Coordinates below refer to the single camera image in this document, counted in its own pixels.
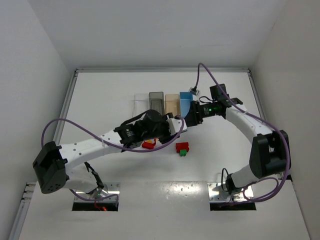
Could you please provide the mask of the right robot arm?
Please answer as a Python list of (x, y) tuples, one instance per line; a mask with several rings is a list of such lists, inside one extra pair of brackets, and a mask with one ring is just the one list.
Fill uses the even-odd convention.
[(285, 131), (276, 132), (261, 120), (250, 116), (243, 102), (230, 98), (224, 84), (210, 87), (212, 100), (182, 100), (181, 112), (188, 127), (203, 123), (205, 118), (221, 116), (236, 126), (251, 143), (248, 165), (228, 174), (225, 187), (229, 194), (270, 175), (291, 167), (289, 137)]

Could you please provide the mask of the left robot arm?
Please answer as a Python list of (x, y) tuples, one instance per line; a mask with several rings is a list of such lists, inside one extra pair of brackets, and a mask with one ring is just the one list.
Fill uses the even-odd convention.
[(91, 138), (87, 140), (62, 145), (42, 142), (32, 163), (40, 190), (43, 194), (63, 188), (86, 194), (101, 190), (104, 184), (89, 161), (109, 154), (141, 153), (140, 147), (147, 140), (158, 139), (165, 148), (178, 136), (181, 123), (171, 113), (146, 110), (102, 135), (88, 131)]

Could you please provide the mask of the blue plastic container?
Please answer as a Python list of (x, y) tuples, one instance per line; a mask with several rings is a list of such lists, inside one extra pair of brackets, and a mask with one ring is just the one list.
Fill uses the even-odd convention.
[(195, 101), (197, 98), (194, 94), (189, 91), (181, 91), (179, 93), (180, 98), (180, 115), (185, 118), (189, 113), (191, 102)]

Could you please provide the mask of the red flower lego piece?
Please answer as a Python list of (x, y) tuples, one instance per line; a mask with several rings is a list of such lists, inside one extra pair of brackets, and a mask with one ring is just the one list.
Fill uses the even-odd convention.
[(157, 144), (157, 139), (153, 138), (153, 139), (144, 141), (141, 147), (147, 150), (153, 150), (156, 144)]

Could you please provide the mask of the tan plastic container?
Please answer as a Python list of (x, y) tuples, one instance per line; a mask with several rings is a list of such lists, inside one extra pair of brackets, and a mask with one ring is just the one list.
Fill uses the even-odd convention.
[(164, 103), (166, 114), (172, 113), (174, 116), (181, 114), (179, 94), (166, 94)]

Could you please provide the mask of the clear plastic container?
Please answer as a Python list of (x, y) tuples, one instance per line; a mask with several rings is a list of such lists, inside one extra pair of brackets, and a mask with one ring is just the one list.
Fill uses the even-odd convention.
[(133, 98), (132, 116), (135, 117), (149, 109), (149, 95), (147, 93), (137, 93)]

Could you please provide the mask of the smoke grey plastic container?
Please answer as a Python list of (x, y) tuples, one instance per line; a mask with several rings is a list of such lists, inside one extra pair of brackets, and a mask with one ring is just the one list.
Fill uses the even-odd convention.
[(149, 108), (161, 115), (165, 114), (164, 93), (162, 91), (149, 92)]

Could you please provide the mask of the red lego brick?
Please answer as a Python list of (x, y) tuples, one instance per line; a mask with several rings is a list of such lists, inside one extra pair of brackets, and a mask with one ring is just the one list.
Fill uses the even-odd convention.
[(180, 151), (188, 152), (190, 150), (189, 143), (188, 142), (178, 142), (175, 144), (175, 149), (176, 149), (177, 153), (180, 153)]

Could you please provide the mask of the small green lego brick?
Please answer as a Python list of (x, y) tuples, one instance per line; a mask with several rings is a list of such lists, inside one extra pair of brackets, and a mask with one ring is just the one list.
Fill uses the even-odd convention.
[(182, 150), (179, 151), (179, 155), (181, 157), (185, 157), (187, 155), (187, 153), (188, 153), (188, 151), (186, 149), (182, 149)]

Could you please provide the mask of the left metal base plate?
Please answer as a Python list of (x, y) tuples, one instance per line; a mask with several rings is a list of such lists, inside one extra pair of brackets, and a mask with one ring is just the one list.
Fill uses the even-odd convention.
[(75, 192), (73, 202), (85, 204), (117, 204), (120, 198), (120, 187), (121, 184), (119, 182), (107, 182), (104, 184), (104, 188), (102, 190), (98, 190), (91, 195), (77, 190)]

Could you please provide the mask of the metal base plate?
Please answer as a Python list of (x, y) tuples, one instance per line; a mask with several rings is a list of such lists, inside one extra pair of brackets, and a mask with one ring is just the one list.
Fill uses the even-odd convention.
[(247, 199), (244, 197), (243, 189), (238, 192), (229, 194), (221, 187), (221, 182), (208, 182), (208, 197), (209, 202), (212, 204), (224, 204), (224, 203), (237, 203), (245, 202)]
[(104, 184), (104, 188), (102, 190), (98, 190), (91, 195), (77, 190), (75, 192), (73, 202), (85, 204), (117, 204), (120, 198), (120, 187), (121, 184), (119, 182), (107, 182)]

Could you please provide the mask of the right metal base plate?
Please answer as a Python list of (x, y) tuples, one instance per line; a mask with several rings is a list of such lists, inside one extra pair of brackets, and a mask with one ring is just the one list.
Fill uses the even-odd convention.
[(221, 187), (221, 182), (208, 182), (208, 197), (209, 202), (212, 204), (224, 204), (224, 203), (237, 203), (245, 202), (247, 199), (244, 197), (243, 189), (238, 192), (229, 194)]

